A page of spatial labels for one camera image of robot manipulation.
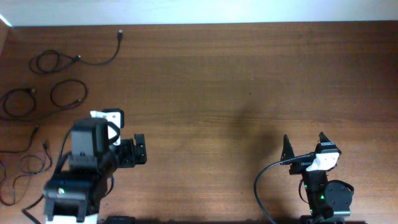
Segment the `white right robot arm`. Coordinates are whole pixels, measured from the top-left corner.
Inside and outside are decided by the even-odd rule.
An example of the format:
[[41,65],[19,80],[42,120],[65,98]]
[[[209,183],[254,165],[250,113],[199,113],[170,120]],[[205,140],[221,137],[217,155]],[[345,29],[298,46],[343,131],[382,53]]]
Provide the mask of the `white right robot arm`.
[[328,180],[327,172],[336,167],[341,151],[323,132],[319,138],[313,152],[295,156],[288,136],[284,135],[280,161],[290,167],[290,175],[302,176],[299,185],[305,188],[310,215],[302,215],[300,223],[344,223],[351,215],[354,187],[341,180]]

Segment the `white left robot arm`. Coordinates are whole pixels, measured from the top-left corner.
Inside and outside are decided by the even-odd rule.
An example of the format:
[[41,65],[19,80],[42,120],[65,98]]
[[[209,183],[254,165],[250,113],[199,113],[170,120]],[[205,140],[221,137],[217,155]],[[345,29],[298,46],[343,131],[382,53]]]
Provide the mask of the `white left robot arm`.
[[122,139],[124,111],[91,111],[67,133],[72,148],[62,153],[44,187],[47,223],[96,223],[101,200],[114,187],[113,174],[147,162],[145,137]]

